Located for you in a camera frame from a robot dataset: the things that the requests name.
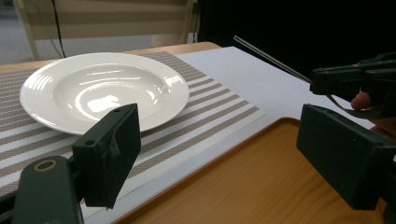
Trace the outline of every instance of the metal rod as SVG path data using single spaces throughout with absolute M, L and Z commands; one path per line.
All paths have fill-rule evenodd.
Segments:
M 283 64 L 282 62 L 278 61 L 277 59 L 275 59 L 274 57 L 272 57 L 271 55 L 265 53 L 264 51 L 256 48 L 255 46 L 251 45 L 250 43 L 248 43 L 246 40 L 242 39 L 241 37 L 235 35 L 233 37 L 234 40 L 236 40 L 238 43 L 242 44 L 243 46 L 247 47 L 248 49 L 253 50 L 254 52 L 260 54 L 264 59 L 270 61 L 271 63 L 274 63 L 275 65 L 277 65 L 279 68 L 281 68 L 284 72 L 287 72 L 289 74 L 291 74 L 292 76 L 295 76 L 309 84 L 313 84 L 312 80 L 309 79 L 308 77 L 305 77 L 304 75 L 302 75 L 301 73 L 295 71 L 294 69 L 288 67 L 287 65 Z

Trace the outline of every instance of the plate rim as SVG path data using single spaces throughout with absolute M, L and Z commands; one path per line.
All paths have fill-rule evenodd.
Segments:
M 103 62 L 103 63 L 94 63 L 94 59 L 93 58 L 99 58 L 99 57 L 109 57 L 111 56 L 111 62 Z M 114 62 L 117 60 L 118 57 L 121 57 L 123 60 L 129 59 L 130 62 L 129 63 L 118 63 L 118 64 L 122 64 L 122 65 L 132 65 L 132 66 L 136 66 L 136 63 L 134 63 L 134 59 L 138 59 L 138 60 L 143 60 L 144 62 L 150 62 L 152 64 L 155 65 L 155 67 L 160 66 L 161 68 L 166 68 L 168 69 L 168 72 L 172 72 L 173 75 L 177 75 L 180 78 L 180 83 L 182 89 L 182 93 L 184 93 L 184 95 L 181 95 L 182 97 L 180 97 L 180 94 L 178 94 L 177 96 L 177 102 L 179 104 L 179 107 L 176 107 L 174 112 L 171 114 L 171 116 L 168 116 L 167 119 L 163 119 L 161 121 L 158 121 L 155 124 L 149 125 L 146 128 L 142 128 L 142 125 L 140 125 L 141 128 L 141 132 L 145 132 L 148 130 L 151 130 L 153 128 L 156 128 L 158 126 L 161 126 L 163 124 L 165 124 L 166 122 L 168 122 L 169 120 L 173 119 L 175 116 L 177 116 L 186 106 L 189 98 L 190 98 L 190 89 L 189 86 L 187 84 L 187 81 L 184 79 L 184 77 L 178 72 L 176 71 L 174 68 L 170 67 L 169 65 L 165 64 L 165 63 L 161 63 L 159 61 L 156 61 L 154 59 L 151 59 L 149 57 L 145 57 L 145 56 L 141 56 L 141 55 L 135 55 L 135 54 L 128 54 L 128 53 L 122 53 L 122 52 L 95 52 L 95 53 L 86 53 L 86 54 L 79 54 L 79 55 L 75 55 L 75 56 L 70 56 L 68 58 L 64 58 L 52 63 L 49 63 L 47 65 L 42 66 L 41 68 L 39 68 L 38 70 L 34 71 L 33 74 L 31 74 L 28 78 L 26 78 L 26 80 L 23 82 L 21 89 L 20 89 L 20 103 L 21 106 L 23 108 L 23 110 L 35 121 L 43 124 L 44 126 L 47 126 L 53 130 L 57 130 L 63 133 L 71 133 L 71 134 L 76 134 L 76 135 L 83 135 L 85 132 L 87 132 L 89 130 L 81 130 L 83 128 L 80 128 L 80 130 L 78 129 L 78 126 L 75 129 L 70 129 L 70 127 L 64 127 L 64 126 L 59 126 L 56 125 L 56 120 L 54 122 L 54 120 L 45 120 L 42 118 L 43 114 L 38 114 L 37 115 L 37 109 L 35 109 L 35 104 L 33 104 L 32 102 L 29 102 L 27 100 L 25 100 L 26 94 L 28 94 L 29 92 L 32 92 L 31 89 L 28 89 L 26 86 L 28 86 L 28 84 L 30 82 L 32 82 L 32 80 L 35 80 L 35 77 L 37 77 L 40 74 L 43 74 L 51 69 L 57 69 L 57 67 L 59 66 L 64 66 L 65 64 L 68 65 L 69 63 L 73 64 L 76 60 L 78 62 L 79 59 L 87 59 L 87 57 L 89 57 L 89 61 L 88 64 L 85 63 L 84 66 L 78 67 L 78 66 L 74 66 L 74 70 L 78 70 L 78 69 L 82 69 L 84 67 L 88 67 L 88 66 L 93 66 L 93 65 L 97 65 L 97 64 L 104 64 L 104 63 L 117 63 Z M 96 121 L 94 122 L 86 122 L 87 124 L 89 124 L 90 126 L 93 126 Z

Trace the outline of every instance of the gray floor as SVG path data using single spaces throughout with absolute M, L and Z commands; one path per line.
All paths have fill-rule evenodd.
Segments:
M 151 35 L 64 39 L 66 57 L 92 52 L 120 52 L 152 47 Z M 53 39 L 58 51 L 59 41 Z M 59 59 L 59 53 L 49 40 L 36 41 L 41 60 Z M 14 8 L 0 8 L 0 64 L 31 62 L 26 35 Z

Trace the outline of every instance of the wooden table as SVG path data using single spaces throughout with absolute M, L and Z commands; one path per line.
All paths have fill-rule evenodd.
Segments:
M 203 42 L 126 51 L 183 54 Z M 0 66 L 0 73 L 54 61 Z M 383 223 L 386 203 L 352 210 L 295 146 L 299 120 L 283 118 L 147 201 L 116 223 Z

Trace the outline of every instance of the plate center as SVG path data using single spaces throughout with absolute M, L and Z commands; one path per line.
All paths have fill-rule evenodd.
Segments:
M 138 67 L 96 64 L 71 72 L 53 98 L 70 117 L 95 122 L 121 105 L 137 103 L 139 116 L 158 113 L 169 90 L 162 78 Z

